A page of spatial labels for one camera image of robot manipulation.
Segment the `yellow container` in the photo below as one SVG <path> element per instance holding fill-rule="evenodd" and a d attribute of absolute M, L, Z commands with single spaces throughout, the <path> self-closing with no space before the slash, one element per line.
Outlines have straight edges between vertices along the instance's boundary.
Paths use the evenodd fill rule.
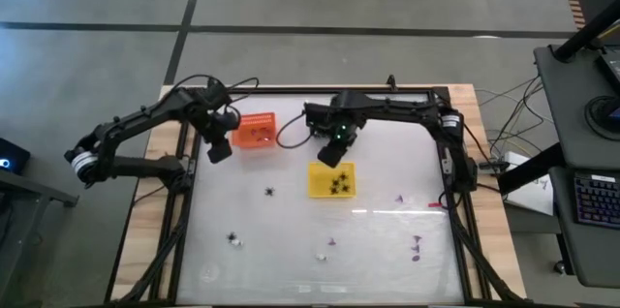
<path fill-rule="evenodd" d="M 340 163 L 332 169 L 321 162 L 308 164 L 308 197 L 352 198 L 356 195 L 356 165 Z"/>

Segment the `gray floor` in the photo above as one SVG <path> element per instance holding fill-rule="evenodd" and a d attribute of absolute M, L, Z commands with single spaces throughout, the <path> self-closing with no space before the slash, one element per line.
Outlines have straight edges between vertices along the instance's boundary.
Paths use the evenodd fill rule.
<path fill-rule="evenodd" d="M 0 0 L 0 21 L 180 24 L 187 1 Z M 193 23 L 574 30 L 566 0 L 199 0 Z M 176 35 L 0 30 L 0 96 L 8 104 L 0 112 L 0 137 L 33 153 L 28 177 L 80 195 L 76 209 L 53 207 L 47 214 L 25 299 L 65 307 L 104 298 L 136 181 L 119 178 L 84 191 L 62 154 L 97 123 L 155 101 Z M 502 91 L 533 77 L 532 49 L 554 42 L 561 41 L 190 34 L 177 79 L 200 72 L 228 83 L 256 76 L 263 83 L 335 84 L 376 83 L 395 74 L 401 83 L 468 82 Z M 549 115 L 543 94 L 531 104 Z M 509 99 L 484 106 L 486 128 L 499 129 L 512 107 Z M 524 114 L 516 129 L 532 123 Z M 557 140 L 548 123 L 526 138 L 540 148 Z M 139 156 L 146 139 L 128 141 L 120 152 Z M 518 235 L 514 242 L 530 298 L 620 301 L 620 292 L 582 288 L 550 273 L 557 246 L 548 237 Z"/>

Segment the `whiteboard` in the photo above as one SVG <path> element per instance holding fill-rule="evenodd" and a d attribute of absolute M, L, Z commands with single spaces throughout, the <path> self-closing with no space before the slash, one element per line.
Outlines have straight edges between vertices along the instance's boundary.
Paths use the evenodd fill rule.
<path fill-rule="evenodd" d="M 234 105 L 241 113 L 275 112 L 280 128 L 301 113 L 304 101 L 328 104 L 329 98 L 253 95 Z M 281 141 L 307 136 L 301 118 Z M 234 147 L 217 165 L 206 157 L 209 146 L 201 147 L 178 304 L 463 301 L 449 216 L 428 206 L 443 183 L 426 130 L 368 121 L 342 160 L 356 164 L 352 199 L 307 196 L 308 163 L 325 144 L 310 139 L 293 150 Z M 273 188 L 273 196 L 265 188 Z M 231 232 L 242 245 L 229 242 Z"/>

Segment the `computer keyboard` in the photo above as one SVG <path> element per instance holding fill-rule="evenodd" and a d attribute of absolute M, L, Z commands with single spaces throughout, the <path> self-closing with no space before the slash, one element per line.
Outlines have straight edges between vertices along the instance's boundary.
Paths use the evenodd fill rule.
<path fill-rule="evenodd" d="M 576 174 L 578 223 L 620 229 L 620 185 L 614 178 Z"/>

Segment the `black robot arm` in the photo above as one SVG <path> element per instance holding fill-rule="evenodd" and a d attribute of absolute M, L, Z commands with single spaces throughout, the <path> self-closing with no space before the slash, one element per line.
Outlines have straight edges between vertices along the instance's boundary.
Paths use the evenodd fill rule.
<path fill-rule="evenodd" d="M 211 144 L 207 155 L 212 163 L 218 163 L 232 154 L 225 134 L 238 127 L 239 118 L 232 112 L 220 114 L 216 110 L 231 101 L 226 86 L 214 79 L 206 88 L 173 88 L 149 108 L 141 107 L 137 112 L 98 125 L 65 153 L 65 159 L 86 187 L 116 176 L 159 177 L 170 187 L 184 173 L 176 157 L 165 156 L 159 160 L 116 157 L 120 143 L 169 120 L 187 121 Z"/>
<path fill-rule="evenodd" d="M 329 106 L 305 104 L 306 125 L 314 135 L 329 138 L 318 158 L 335 167 L 356 140 L 357 129 L 368 119 L 417 123 L 449 154 L 442 157 L 442 170 L 449 175 L 453 192 L 476 190 L 477 166 L 463 148 L 463 115 L 443 101 L 405 102 L 371 99 L 346 90 L 331 99 Z"/>

